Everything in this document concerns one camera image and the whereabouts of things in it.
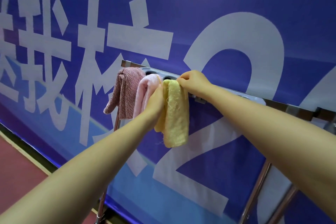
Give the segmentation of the person's right hand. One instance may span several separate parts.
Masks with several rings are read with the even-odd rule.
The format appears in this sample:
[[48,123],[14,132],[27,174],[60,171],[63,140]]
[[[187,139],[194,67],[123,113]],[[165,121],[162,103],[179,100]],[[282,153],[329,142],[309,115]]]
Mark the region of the person's right hand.
[[196,97],[208,100],[209,94],[212,90],[212,83],[207,79],[207,77],[200,71],[191,70],[189,72],[194,72],[195,77],[195,88],[194,90],[187,90],[188,93],[195,95]]

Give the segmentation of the person's left hand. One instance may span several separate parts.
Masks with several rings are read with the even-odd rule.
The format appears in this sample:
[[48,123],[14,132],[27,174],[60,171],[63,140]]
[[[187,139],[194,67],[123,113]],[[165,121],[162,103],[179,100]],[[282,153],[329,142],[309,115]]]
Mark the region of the person's left hand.
[[152,127],[154,127],[159,120],[161,113],[164,108],[165,103],[164,95],[163,95],[163,83],[159,84],[151,95],[144,109],[143,113],[149,119],[149,122]]

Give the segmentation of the yellow towel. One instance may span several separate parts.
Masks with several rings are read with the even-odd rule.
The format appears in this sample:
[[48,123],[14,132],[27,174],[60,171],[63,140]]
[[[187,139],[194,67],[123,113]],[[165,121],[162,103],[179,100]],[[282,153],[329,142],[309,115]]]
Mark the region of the yellow towel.
[[179,147],[188,142],[189,136],[188,92],[176,80],[166,79],[162,85],[165,102],[154,130],[163,134],[165,147]]

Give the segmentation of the person's right forearm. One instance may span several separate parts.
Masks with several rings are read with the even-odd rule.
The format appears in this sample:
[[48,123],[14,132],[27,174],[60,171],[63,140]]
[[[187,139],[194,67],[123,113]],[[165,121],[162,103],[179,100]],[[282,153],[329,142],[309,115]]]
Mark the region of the person's right forearm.
[[208,100],[336,222],[336,136],[212,85]]

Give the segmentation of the person's left forearm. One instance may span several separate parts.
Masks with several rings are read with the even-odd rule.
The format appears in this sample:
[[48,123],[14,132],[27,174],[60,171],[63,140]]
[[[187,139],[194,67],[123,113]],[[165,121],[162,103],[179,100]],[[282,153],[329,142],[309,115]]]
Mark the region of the person's left forearm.
[[145,111],[75,156],[2,213],[0,224],[81,224],[158,116]]

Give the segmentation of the light pink towel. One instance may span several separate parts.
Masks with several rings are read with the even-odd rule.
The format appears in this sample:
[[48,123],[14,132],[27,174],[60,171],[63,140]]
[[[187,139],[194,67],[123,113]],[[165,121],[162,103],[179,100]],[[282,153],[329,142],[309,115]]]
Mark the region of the light pink towel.
[[141,79],[137,87],[132,118],[136,118],[145,110],[149,98],[152,96],[157,87],[162,83],[162,81],[162,77],[158,74],[149,74]]

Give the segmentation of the mauve towel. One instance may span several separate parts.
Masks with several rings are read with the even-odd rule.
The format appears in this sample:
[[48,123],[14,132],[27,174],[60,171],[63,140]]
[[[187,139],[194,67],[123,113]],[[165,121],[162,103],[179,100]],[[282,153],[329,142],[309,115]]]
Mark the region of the mauve towel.
[[104,114],[111,114],[118,107],[120,119],[132,119],[137,88],[144,77],[145,73],[140,68],[120,69],[116,76],[112,96],[103,110]]

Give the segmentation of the blue printed banner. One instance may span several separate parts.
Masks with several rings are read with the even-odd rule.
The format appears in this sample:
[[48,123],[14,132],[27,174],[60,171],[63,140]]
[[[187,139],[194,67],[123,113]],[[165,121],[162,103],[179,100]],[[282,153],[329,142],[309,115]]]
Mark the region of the blue printed banner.
[[[0,0],[0,123],[60,167],[113,132],[123,60],[199,70],[257,103],[336,113],[336,0]],[[132,223],[236,224],[265,157],[190,99],[187,145],[150,131],[106,203]]]

